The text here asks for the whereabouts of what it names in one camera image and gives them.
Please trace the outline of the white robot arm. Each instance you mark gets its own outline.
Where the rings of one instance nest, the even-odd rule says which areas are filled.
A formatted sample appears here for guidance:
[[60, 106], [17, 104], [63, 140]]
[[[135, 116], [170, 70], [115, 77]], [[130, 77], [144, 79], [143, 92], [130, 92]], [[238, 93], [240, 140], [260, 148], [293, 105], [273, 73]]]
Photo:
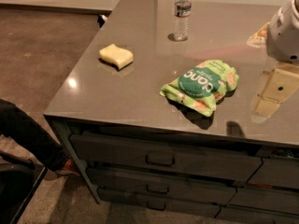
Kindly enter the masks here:
[[299, 0], [286, 0], [272, 17], [266, 49], [277, 61], [299, 63]]

